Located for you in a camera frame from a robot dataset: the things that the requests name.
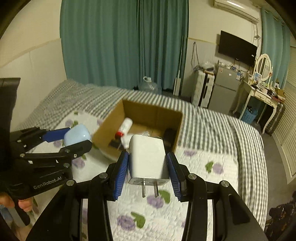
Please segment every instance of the television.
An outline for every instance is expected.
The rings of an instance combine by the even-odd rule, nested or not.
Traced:
[[[235,35],[221,31],[218,52],[254,67],[257,46]]]

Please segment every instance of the table leg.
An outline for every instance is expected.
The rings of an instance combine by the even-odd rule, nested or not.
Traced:
[[[266,107],[267,107],[267,104],[265,104],[265,106],[264,106],[264,108],[263,108],[263,111],[261,112],[261,115],[260,115],[260,117],[259,117],[259,119],[258,119],[258,121],[257,121],[257,124],[258,124],[259,121],[261,120],[261,118],[262,118],[262,116],[263,116],[263,114],[264,114],[264,112],[265,112],[265,110],[266,110]]]
[[[262,134],[265,133],[265,129],[267,127],[267,125],[270,123],[270,121],[272,120],[272,118],[274,117],[274,115],[276,114],[276,107],[274,107],[274,111],[272,112],[270,118],[268,119],[268,121],[266,122],[264,128],[263,128],[263,131],[262,131]]]
[[[238,99],[238,101],[237,101],[237,106],[235,107],[234,111],[232,112],[233,114],[234,114],[235,112],[237,112],[237,109],[239,108],[239,104],[240,104],[240,102],[241,102],[241,98],[242,98],[242,93],[243,93],[243,92],[244,92],[244,87],[241,86],[241,87],[240,87],[240,90],[239,90],[239,99]]]
[[[251,98],[251,91],[250,91],[250,93],[249,93],[249,95],[248,95],[248,98],[247,98],[247,101],[246,101],[246,103],[245,103],[245,105],[244,105],[244,108],[242,109],[242,113],[241,113],[241,115],[240,115],[240,117],[239,117],[239,120],[242,118],[242,115],[244,114],[244,111],[246,110],[246,107],[247,107],[247,105],[248,105],[248,103],[249,103],[250,98]]]

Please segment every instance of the charger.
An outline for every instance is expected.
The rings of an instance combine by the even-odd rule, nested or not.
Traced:
[[[163,140],[143,135],[133,135],[129,143],[129,184],[142,186],[142,197],[146,196],[146,185],[154,186],[158,197],[158,186],[169,180]]]

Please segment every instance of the gray mini fridge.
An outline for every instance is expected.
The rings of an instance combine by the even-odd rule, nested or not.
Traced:
[[[209,110],[228,115],[237,94],[237,72],[219,67],[210,99]]]

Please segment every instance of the white shutter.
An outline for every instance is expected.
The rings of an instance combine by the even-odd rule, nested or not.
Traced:
[[[291,47],[290,62],[284,88],[286,110],[275,130],[287,157],[291,175],[296,174],[296,49]]]

